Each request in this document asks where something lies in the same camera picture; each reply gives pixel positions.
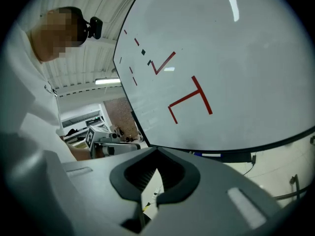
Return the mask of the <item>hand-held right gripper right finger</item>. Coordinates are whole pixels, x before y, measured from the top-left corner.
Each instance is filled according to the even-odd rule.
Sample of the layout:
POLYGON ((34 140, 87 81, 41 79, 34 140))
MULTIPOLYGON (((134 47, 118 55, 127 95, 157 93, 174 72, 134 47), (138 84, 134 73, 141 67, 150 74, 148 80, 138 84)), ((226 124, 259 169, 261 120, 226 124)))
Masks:
POLYGON ((256 236, 273 230, 281 207, 254 182, 228 165, 179 150, 167 152, 193 164, 200 173, 184 201, 160 205, 140 236, 256 236))

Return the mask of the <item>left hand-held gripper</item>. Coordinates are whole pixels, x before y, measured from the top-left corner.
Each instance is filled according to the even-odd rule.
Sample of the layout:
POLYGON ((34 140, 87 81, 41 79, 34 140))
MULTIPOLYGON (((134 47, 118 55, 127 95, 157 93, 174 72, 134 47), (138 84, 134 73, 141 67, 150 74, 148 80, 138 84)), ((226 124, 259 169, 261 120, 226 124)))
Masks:
POLYGON ((135 150, 140 150, 139 144, 119 143, 120 138, 116 133, 104 127, 90 126, 85 140, 91 154, 91 158, 96 158, 96 145, 103 146, 106 143, 114 144, 114 155, 120 155, 135 150))

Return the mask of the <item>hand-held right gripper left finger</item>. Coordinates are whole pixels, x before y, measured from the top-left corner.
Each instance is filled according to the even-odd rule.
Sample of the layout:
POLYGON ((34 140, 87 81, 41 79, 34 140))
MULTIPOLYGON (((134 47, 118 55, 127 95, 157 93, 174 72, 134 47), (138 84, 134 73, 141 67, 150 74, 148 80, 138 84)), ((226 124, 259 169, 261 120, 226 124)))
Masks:
POLYGON ((141 194, 123 198, 110 175, 125 162, 131 165, 150 154, 149 149, 103 159, 62 164, 53 152, 45 153, 52 205, 45 233, 48 236, 158 236, 158 218, 144 223, 141 194))

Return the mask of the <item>person's left forearm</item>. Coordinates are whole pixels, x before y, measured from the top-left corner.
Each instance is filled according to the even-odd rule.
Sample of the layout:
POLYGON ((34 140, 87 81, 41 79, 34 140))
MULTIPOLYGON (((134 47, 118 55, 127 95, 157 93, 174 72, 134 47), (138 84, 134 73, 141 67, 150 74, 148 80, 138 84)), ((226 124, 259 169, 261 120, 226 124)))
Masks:
POLYGON ((90 151, 86 148, 76 148, 68 143, 66 143, 67 147, 69 148, 71 154, 74 156, 74 158, 77 161, 84 161, 84 160, 90 160, 91 154, 90 151))

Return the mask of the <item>black marker tray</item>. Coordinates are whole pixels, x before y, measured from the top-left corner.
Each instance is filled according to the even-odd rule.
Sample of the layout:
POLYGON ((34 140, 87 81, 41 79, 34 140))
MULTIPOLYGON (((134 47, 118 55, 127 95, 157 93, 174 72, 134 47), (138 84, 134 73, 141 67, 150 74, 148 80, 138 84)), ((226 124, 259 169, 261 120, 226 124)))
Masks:
POLYGON ((251 163, 252 156, 249 152, 242 153, 221 153, 221 157, 203 157, 207 159, 212 159, 219 161, 221 163, 251 163))

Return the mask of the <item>white whiteboard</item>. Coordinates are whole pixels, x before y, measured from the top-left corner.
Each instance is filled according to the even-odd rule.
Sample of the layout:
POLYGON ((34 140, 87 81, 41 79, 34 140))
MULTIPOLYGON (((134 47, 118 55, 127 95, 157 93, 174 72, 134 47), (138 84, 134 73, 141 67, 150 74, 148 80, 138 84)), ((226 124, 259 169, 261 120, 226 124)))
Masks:
POLYGON ((151 146, 254 152, 315 133, 315 46, 285 0, 134 0, 113 63, 151 146))

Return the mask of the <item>pile of dark bags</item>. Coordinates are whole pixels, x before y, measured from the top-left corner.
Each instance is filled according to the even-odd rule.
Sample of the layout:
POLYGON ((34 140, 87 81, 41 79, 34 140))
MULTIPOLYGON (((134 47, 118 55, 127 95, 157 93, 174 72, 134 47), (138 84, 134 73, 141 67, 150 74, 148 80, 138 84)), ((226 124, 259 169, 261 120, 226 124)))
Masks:
POLYGON ((137 133, 136 136, 131 136, 130 134, 125 134, 124 131, 119 128, 118 126, 111 125, 110 130, 117 135, 117 137, 122 141, 122 142, 143 142, 144 138, 142 137, 141 133, 137 133))

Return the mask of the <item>metal shelf rack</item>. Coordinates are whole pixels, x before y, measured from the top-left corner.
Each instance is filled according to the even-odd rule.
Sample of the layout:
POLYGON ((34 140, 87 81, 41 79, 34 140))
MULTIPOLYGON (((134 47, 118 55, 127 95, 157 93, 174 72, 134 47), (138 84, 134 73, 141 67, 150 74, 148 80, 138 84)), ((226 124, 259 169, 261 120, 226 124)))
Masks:
POLYGON ((86 136, 90 126, 109 131, 103 112, 100 108, 75 114, 62 121, 64 140, 76 148, 86 148, 86 136))

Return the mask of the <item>ceiling tube light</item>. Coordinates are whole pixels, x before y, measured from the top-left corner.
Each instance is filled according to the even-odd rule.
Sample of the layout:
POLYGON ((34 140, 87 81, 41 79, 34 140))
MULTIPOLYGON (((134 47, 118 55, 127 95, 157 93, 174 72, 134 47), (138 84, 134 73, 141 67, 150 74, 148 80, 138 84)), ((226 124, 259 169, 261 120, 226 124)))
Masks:
POLYGON ((96 85, 108 85, 108 84, 116 84, 120 83, 121 80, 119 78, 104 78, 104 79, 96 79, 96 85))

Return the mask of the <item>white shirt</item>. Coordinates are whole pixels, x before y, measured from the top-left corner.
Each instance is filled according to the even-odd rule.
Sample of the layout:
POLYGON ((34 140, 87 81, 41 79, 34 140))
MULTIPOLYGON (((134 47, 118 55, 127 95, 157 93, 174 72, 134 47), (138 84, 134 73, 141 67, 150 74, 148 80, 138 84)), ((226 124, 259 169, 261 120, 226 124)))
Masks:
POLYGON ((14 23, 1 54, 2 75, 12 75, 12 105, 21 113, 17 134, 34 141, 42 150, 55 152, 62 163, 75 157, 61 139, 61 123, 57 93, 44 75, 43 67, 35 57, 29 38, 18 23, 14 23))

